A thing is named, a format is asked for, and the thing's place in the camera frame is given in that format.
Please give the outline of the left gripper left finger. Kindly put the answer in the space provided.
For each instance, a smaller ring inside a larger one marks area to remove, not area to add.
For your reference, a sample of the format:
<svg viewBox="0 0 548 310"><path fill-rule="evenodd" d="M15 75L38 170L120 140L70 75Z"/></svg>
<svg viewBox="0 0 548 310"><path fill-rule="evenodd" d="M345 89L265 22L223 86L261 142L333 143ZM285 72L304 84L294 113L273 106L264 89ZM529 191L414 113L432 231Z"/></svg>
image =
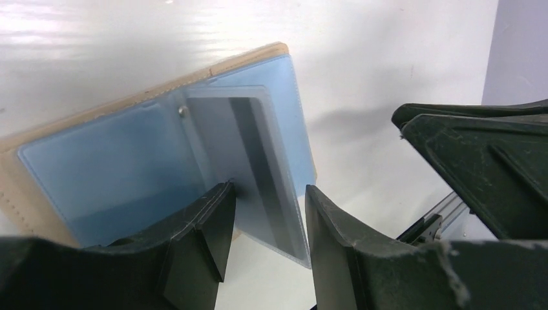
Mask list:
<svg viewBox="0 0 548 310"><path fill-rule="evenodd" d="M215 185L182 210L107 246L1 238L2 309L213 309L237 197Z"/></svg>

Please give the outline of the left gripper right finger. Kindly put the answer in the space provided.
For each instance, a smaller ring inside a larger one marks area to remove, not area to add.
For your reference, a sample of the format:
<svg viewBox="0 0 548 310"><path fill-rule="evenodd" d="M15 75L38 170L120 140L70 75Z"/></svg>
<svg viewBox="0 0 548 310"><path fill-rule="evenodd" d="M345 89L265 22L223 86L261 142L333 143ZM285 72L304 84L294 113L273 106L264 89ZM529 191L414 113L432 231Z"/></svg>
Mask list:
<svg viewBox="0 0 548 310"><path fill-rule="evenodd" d="M445 240L415 247L306 187L318 309L546 309L547 242Z"/></svg>

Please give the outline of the silver VIP credit card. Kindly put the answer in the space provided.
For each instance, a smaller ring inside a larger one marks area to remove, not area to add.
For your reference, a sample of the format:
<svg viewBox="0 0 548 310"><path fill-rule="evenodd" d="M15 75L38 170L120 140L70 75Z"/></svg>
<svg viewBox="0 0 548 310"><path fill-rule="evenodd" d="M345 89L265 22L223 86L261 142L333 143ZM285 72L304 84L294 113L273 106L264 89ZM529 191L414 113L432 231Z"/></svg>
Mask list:
<svg viewBox="0 0 548 310"><path fill-rule="evenodd" d="M295 189L267 103L204 97L189 98L187 106L213 175L236 186L237 227L287 256L307 260Z"/></svg>

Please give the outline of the beige card holder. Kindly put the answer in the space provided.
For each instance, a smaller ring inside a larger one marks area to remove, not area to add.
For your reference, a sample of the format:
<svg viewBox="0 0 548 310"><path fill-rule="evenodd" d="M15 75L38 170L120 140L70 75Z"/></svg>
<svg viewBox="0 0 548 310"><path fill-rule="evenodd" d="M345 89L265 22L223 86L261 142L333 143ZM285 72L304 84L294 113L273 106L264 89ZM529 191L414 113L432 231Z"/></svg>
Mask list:
<svg viewBox="0 0 548 310"><path fill-rule="evenodd" d="M212 173L187 106L189 98L204 97L267 103L302 223L298 199L317 175L284 43L3 138L1 211L25 234L80 246L106 245L179 211L223 182ZM309 267L302 228L305 261L248 236Z"/></svg>

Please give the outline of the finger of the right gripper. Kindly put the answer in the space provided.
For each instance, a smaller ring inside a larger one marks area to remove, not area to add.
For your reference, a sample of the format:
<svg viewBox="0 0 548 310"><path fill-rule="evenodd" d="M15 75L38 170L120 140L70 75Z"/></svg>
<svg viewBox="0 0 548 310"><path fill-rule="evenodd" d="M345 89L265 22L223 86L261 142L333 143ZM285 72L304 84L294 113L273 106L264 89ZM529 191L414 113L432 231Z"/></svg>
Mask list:
<svg viewBox="0 0 548 310"><path fill-rule="evenodd" d="M547 124L422 114L401 134L499 239L547 239Z"/></svg>
<svg viewBox="0 0 548 310"><path fill-rule="evenodd" d="M547 114L547 99L517 105L435 105L405 103L392 114L391 121L399 129L421 114L463 116L473 118L501 118Z"/></svg>

